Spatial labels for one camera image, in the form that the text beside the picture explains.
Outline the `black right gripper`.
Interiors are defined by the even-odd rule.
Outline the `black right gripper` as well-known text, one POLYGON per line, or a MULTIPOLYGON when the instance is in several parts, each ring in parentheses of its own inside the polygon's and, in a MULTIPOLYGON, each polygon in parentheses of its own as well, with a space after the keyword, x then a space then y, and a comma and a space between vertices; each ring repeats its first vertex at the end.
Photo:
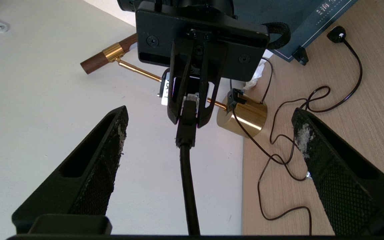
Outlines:
POLYGON ((201 128, 209 123, 221 78, 251 80, 269 32, 264 25, 236 19, 232 2, 141 2, 137 40, 141 62, 170 67, 167 114, 172 123, 179 120, 189 74, 200 77, 201 128))

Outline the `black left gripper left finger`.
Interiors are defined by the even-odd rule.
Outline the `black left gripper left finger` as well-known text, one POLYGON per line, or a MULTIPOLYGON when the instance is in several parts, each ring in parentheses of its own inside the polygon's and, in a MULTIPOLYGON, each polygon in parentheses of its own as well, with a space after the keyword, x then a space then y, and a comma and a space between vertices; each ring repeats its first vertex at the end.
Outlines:
POLYGON ((113 109, 12 214, 17 234, 44 214, 105 216, 126 140, 128 111, 113 109))

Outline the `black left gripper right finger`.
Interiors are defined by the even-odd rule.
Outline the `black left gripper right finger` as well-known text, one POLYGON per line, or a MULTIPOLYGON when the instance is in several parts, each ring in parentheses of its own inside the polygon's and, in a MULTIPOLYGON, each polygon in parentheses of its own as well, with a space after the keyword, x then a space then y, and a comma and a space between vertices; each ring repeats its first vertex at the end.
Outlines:
POLYGON ((335 235, 384 235, 384 173, 310 112, 291 121, 335 235))

